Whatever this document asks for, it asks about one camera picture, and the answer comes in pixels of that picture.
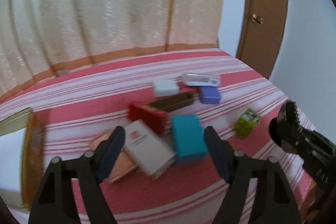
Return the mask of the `brass door knob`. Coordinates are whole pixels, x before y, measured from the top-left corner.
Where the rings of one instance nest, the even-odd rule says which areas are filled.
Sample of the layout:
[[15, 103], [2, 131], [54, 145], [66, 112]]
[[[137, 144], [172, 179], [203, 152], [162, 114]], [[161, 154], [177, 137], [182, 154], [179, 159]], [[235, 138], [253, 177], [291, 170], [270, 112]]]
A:
[[257, 14], [252, 14], [251, 19], [254, 23], [257, 23], [257, 24], [263, 24], [264, 23], [264, 19]]

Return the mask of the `green football toy block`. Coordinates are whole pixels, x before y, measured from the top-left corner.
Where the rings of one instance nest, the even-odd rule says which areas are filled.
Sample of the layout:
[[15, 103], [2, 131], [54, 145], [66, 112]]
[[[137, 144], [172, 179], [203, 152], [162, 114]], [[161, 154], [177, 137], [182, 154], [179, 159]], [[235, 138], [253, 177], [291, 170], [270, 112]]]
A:
[[260, 118], [260, 115], [255, 110], [248, 108], [235, 123], [233, 131], [240, 139], [245, 139], [252, 132]]

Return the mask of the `teal toy block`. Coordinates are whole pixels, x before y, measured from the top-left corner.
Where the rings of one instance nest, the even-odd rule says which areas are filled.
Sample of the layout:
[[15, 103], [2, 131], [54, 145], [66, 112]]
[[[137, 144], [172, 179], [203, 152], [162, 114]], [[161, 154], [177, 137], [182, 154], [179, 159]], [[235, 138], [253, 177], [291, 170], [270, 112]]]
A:
[[178, 164], [201, 160], [208, 153], [203, 139], [203, 128], [196, 115], [172, 117], [171, 133]]

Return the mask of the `cream floral curtain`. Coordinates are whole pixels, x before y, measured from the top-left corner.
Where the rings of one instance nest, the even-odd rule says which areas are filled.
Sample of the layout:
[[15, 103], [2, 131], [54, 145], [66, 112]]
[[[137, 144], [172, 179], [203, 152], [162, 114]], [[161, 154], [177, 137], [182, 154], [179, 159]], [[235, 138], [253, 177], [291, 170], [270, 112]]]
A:
[[1, 0], [1, 100], [123, 57], [214, 48], [223, 0]]

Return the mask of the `purple toy block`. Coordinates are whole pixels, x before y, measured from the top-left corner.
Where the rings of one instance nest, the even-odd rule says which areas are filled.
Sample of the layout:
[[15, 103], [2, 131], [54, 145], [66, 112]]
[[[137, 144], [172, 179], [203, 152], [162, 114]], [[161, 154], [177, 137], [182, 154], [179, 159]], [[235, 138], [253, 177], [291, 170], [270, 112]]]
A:
[[201, 86], [199, 88], [199, 99], [202, 104], [219, 104], [221, 95], [215, 86]]

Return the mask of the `brown long box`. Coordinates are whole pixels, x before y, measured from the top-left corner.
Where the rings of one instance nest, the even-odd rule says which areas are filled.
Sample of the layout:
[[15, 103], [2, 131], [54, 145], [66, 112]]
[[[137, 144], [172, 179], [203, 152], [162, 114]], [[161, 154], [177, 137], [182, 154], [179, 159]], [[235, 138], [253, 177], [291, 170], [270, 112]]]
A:
[[149, 102], [148, 105], [168, 113], [190, 106], [194, 103], [193, 92], [183, 92]]

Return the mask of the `gold metal tin tray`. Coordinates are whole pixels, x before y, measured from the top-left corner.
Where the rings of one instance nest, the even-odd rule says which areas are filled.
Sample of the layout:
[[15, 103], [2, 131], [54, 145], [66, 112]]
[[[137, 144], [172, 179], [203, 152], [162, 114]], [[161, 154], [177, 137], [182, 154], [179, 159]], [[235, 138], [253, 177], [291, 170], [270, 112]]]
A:
[[45, 129], [31, 108], [1, 120], [1, 198], [29, 211], [44, 173]]

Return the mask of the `red toy block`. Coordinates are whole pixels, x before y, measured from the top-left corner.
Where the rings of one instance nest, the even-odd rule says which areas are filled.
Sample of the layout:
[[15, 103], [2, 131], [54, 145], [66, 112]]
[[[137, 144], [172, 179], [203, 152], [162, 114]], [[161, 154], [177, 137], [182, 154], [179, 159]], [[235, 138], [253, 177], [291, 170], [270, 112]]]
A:
[[142, 120], [155, 134], [161, 136], [165, 132], [169, 114], [150, 105], [132, 102], [129, 104], [128, 118], [132, 122]]

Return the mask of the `copper pink box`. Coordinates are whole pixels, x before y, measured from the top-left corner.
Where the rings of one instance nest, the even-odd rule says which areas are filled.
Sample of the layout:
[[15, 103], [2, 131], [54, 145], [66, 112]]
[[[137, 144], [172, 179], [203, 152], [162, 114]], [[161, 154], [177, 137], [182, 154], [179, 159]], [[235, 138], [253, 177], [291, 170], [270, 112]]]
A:
[[[110, 134], [110, 131], [104, 131], [102, 134], [92, 139], [89, 142], [89, 149], [94, 151], [102, 141], [108, 139]], [[137, 169], [138, 165], [133, 161], [129, 154], [122, 149], [109, 177], [106, 180], [110, 183], [116, 182]]]

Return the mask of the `clear plastic case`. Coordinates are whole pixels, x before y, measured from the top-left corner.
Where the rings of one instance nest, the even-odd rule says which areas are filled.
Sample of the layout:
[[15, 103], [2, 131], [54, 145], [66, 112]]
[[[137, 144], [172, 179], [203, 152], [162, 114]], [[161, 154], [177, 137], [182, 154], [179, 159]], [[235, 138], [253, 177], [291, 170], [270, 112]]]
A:
[[200, 73], [183, 73], [182, 81], [188, 86], [213, 86], [217, 87], [221, 83], [221, 77], [217, 75]]

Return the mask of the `black toothed gear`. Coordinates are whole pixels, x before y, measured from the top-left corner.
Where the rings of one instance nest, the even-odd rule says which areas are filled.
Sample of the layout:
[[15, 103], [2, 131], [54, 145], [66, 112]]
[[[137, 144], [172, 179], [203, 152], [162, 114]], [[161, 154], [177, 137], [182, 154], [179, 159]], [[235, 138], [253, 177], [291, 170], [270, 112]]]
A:
[[271, 139], [286, 153], [298, 154], [297, 145], [300, 140], [298, 132], [301, 128], [297, 105], [286, 100], [277, 116], [268, 127]]

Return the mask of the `white box red logo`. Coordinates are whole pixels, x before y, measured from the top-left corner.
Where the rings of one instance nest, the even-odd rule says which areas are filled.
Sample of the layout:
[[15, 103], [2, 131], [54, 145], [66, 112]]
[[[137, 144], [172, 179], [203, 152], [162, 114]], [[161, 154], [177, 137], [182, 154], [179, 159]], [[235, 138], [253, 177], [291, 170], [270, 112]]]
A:
[[159, 178], [174, 162], [176, 154], [143, 121], [125, 127], [127, 153], [147, 176]]

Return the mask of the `white small block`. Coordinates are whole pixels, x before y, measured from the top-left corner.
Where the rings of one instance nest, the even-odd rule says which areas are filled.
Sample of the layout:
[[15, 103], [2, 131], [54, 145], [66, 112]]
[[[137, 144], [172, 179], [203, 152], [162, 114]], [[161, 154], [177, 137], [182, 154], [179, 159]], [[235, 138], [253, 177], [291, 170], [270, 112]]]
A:
[[155, 97], [165, 97], [178, 94], [179, 86], [174, 80], [154, 80], [152, 82], [153, 93]]

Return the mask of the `brown wooden door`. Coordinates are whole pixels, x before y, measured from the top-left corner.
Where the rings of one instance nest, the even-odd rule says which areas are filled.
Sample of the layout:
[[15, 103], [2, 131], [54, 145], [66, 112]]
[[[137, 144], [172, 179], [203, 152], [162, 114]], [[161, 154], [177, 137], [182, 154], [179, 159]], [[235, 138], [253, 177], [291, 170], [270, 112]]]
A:
[[[268, 79], [276, 62], [282, 38], [288, 0], [245, 0], [243, 24], [236, 57]], [[252, 14], [264, 19], [254, 23]]]

